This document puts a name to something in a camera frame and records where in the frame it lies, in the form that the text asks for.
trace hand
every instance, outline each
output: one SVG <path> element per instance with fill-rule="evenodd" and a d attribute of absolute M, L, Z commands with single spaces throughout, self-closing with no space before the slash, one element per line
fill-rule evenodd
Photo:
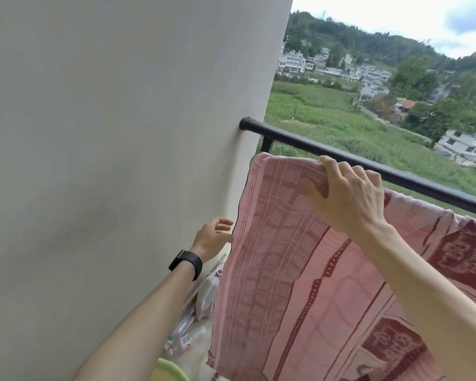
<path fill-rule="evenodd" d="M 233 237 L 226 231 L 231 230 L 232 220 L 215 218 L 205 224 L 196 234 L 190 251 L 197 254 L 203 263 L 216 256 L 226 243 L 232 243 Z"/>
<path fill-rule="evenodd" d="M 365 171 L 361 166 L 337 163 L 329 156 L 320 156 L 328 175 L 328 198 L 308 178 L 300 181 L 301 190 L 314 206 L 316 214 L 336 230 L 359 240 L 375 226 L 386 224 L 384 190 L 381 175 Z"/>

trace pink towel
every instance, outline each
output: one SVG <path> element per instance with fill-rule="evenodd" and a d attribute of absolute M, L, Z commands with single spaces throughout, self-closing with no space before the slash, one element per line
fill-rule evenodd
<path fill-rule="evenodd" d="M 217 290 L 209 365 L 231 381 L 444 380 L 362 251 L 312 212 L 317 161 L 255 155 Z M 476 302 L 476 220 L 386 192 L 385 217 Z"/>

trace balcony railing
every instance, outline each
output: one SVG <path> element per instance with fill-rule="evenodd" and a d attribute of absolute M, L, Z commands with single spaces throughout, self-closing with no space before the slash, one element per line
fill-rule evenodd
<path fill-rule="evenodd" d="M 273 142 L 276 141 L 287 144 L 288 146 L 296 147 L 314 155 L 328 155 L 337 161 L 346 161 L 351 166 L 360 165 L 365 170 L 379 172 L 383 180 L 387 182 L 476 214 L 476 197 L 465 192 L 454 190 L 441 184 L 434 183 L 428 179 L 420 178 L 411 173 L 402 172 L 381 165 L 372 160 L 362 158 L 361 156 L 339 150 L 338 148 L 327 146 L 302 136 L 292 134 L 271 125 L 256 121 L 250 117 L 241 120 L 240 129 L 251 131 L 263 136 L 263 143 L 261 146 L 262 152 L 270 152 Z"/>

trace watch strap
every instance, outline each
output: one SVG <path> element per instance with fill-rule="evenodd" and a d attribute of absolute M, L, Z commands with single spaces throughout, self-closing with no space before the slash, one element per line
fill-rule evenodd
<path fill-rule="evenodd" d="M 194 266 L 195 275 L 194 279 L 192 280 L 194 282 L 199 277 L 199 275 L 201 275 L 201 271 L 203 271 L 203 262 L 201 258 L 191 251 L 181 250 L 171 262 L 169 269 L 173 271 L 182 261 L 188 261 Z"/>

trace roof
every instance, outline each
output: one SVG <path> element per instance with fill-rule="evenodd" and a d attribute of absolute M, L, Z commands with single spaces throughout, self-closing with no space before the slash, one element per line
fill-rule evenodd
<path fill-rule="evenodd" d="M 411 108 L 414 107 L 415 104 L 416 104 L 416 102 L 413 102 L 412 100 L 406 100 L 404 102 L 404 104 L 402 104 L 402 107 L 407 108 L 408 110 L 410 110 Z"/>

